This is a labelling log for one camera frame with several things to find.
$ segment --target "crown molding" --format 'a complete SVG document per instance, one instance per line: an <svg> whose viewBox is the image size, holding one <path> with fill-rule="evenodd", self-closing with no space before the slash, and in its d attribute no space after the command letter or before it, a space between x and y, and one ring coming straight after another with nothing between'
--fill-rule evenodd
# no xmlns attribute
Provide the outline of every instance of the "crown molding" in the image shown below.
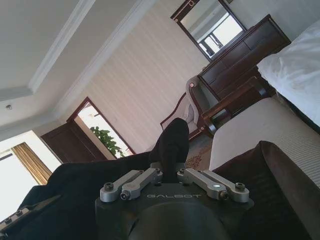
<svg viewBox="0 0 320 240"><path fill-rule="evenodd" d="M45 80L48 72L55 64L56 60L66 47L71 37L76 32L77 28L79 27L95 1L96 0L79 0L79 2L76 4L71 15L55 38L53 44L49 48L44 59L40 63L39 67L35 71L35 74L28 84L28 88L33 92L33 94L38 90L41 83Z"/></svg>
<svg viewBox="0 0 320 240"><path fill-rule="evenodd" d="M0 102L36 93L96 0L79 0L27 86L0 89Z"/></svg>
<svg viewBox="0 0 320 240"><path fill-rule="evenodd" d="M8 124L0 127L0 142L19 134L23 134L27 131L35 129L44 124L56 121L52 112L46 112L41 115L33 116L14 124Z"/></svg>
<svg viewBox="0 0 320 240"><path fill-rule="evenodd" d="M92 77L100 67L112 55L114 50L121 44L131 30L142 19L145 13L155 4L157 0L137 0L130 11L125 15L116 29L107 38L102 47L84 68L72 86L67 90L53 109L54 116L59 119L85 89Z"/></svg>
<svg viewBox="0 0 320 240"><path fill-rule="evenodd" d="M17 99L21 97L26 97L32 95L33 92L30 88L26 86L10 87L0 89L0 102Z"/></svg>

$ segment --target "screw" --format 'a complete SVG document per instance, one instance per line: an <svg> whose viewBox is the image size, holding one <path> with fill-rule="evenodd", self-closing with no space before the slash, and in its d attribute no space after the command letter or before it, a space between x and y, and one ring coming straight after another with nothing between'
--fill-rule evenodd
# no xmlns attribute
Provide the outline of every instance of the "screw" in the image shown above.
<svg viewBox="0 0 320 240"><path fill-rule="evenodd" d="M15 212L15 215L17 215L18 217L20 217L22 215L22 211L21 210L18 210Z"/></svg>
<svg viewBox="0 0 320 240"><path fill-rule="evenodd" d="M227 200L229 198L229 195L228 195L228 193L226 192L226 191L221 191L220 193L219 193L219 199L221 199L221 200Z"/></svg>
<svg viewBox="0 0 320 240"><path fill-rule="evenodd" d="M4 223L5 223L5 224L9 224L9 223L11 223L11 222L12 222L11 217L7 217L7 218L4 220Z"/></svg>
<svg viewBox="0 0 320 240"><path fill-rule="evenodd" d="M242 182L237 182L235 184L235 189L239 192L243 192L246 189L246 185L244 185Z"/></svg>
<svg viewBox="0 0 320 240"><path fill-rule="evenodd" d="M105 191L111 191L114 189L114 184L112 182L107 182L103 185Z"/></svg>
<svg viewBox="0 0 320 240"><path fill-rule="evenodd" d="M130 198L130 192L128 192L127 190L124 190L121 194L120 194L120 199L127 201Z"/></svg>

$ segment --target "mirror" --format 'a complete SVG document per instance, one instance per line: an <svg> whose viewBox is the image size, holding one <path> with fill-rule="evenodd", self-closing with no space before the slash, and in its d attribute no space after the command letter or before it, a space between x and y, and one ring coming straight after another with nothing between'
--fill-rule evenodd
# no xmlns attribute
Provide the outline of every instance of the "mirror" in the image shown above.
<svg viewBox="0 0 320 240"><path fill-rule="evenodd" d="M171 18L209 60L246 30L223 0L187 0Z"/></svg>

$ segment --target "curtain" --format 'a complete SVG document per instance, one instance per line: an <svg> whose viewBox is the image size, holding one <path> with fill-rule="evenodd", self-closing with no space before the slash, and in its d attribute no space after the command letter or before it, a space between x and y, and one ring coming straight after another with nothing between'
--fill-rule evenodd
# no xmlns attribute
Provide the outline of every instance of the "curtain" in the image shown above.
<svg viewBox="0 0 320 240"><path fill-rule="evenodd" d="M52 172L25 142L14 146L11 150L39 185L47 184Z"/></svg>

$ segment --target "wooden door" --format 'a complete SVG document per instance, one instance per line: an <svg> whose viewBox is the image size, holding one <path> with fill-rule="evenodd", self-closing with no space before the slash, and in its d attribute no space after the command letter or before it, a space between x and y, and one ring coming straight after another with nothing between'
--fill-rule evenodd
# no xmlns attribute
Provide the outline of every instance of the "wooden door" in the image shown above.
<svg viewBox="0 0 320 240"><path fill-rule="evenodd" d="M41 137L63 163L107 160L73 120Z"/></svg>

